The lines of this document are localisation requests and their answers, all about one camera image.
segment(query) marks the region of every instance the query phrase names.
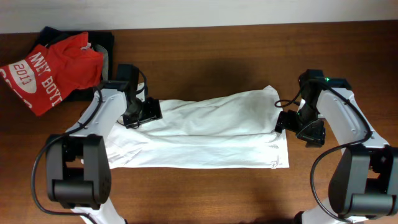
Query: red t-shirt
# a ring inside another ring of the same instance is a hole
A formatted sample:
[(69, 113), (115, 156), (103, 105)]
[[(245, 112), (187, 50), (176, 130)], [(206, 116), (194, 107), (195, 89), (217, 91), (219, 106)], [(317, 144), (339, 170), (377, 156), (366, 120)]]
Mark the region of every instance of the red t-shirt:
[(103, 54), (82, 49), (88, 33), (51, 45), (38, 45), (25, 58), (0, 68), (0, 76), (37, 115), (59, 104), (72, 90), (100, 83)]

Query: wooden table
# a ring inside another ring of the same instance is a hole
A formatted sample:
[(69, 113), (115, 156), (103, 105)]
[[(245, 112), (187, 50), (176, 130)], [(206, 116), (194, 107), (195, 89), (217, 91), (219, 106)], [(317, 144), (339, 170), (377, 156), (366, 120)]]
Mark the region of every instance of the wooden table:
[[(347, 78), (369, 122), (398, 146), (398, 21), (282, 24), (188, 29), (115, 30), (114, 64), (134, 63), (149, 79), (150, 96), (205, 100), (272, 85), (281, 98), (299, 89), (307, 68)], [(37, 34), (0, 35), (0, 64), (26, 55)], [(30, 194), (35, 156), (50, 133), (62, 133), (87, 102), (62, 103), (35, 117), (0, 82), (0, 220), (2, 223), (82, 223), (42, 213)], [(330, 128), (321, 149), (288, 135), (289, 169), (115, 169), (111, 198), (130, 223), (239, 223), (292, 218), (315, 206), (309, 172), (315, 158), (337, 145)], [(322, 198), (339, 152), (320, 163)], [(52, 209), (44, 161), (39, 199)], [(397, 223), (398, 217), (370, 223)]]

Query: wood grain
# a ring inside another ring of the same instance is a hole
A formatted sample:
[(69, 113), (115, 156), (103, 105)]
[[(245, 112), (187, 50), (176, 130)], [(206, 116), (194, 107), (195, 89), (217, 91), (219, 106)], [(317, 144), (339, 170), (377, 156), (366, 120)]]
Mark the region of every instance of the wood grain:
[[(189, 29), (114, 30), (114, 64), (134, 63), (149, 80), (154, 98), (205, 100), (272, 85), (281, 98), (298, 91), (307, 68), (343, 77), (354, 88), (369, 122), (398, 146), (398, 21), (284, 24)], [(37, 34), (0, 35), (0, 64), (24, 58)], [(82, 223), (54, 217), (33, 203), (33, 160), (51, 133), (62, 133), (88, 103), (62, 103), (35, 117), (0, 82), (0, 220), (2, 223)], [(130, 223), (239, 223), (292, 218), (315, 206), (309, 186), (312, 162), (337, 145), (327, 127), (326, 144), (306, 149), (288, 133), (289, 169), (115, 169), (111, 198)], [(340, 158), (317, 169), (316, 184), (327, 195)], [(37, 188), (48, 208), (44, 162)], [(369, 223), (397, 223), (398, 217)]]

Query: cloth fold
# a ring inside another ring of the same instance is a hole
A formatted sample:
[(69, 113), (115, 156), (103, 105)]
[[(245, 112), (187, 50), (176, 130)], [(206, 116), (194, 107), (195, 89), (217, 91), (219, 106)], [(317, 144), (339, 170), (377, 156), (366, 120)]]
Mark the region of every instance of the cloth fold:
[(109, 166), (288, 168), (286, 134), (276, 133), (280, 108), (271, 86), (200, 102), (164, 100), (163, 118), (126, 129), (106, 142)]

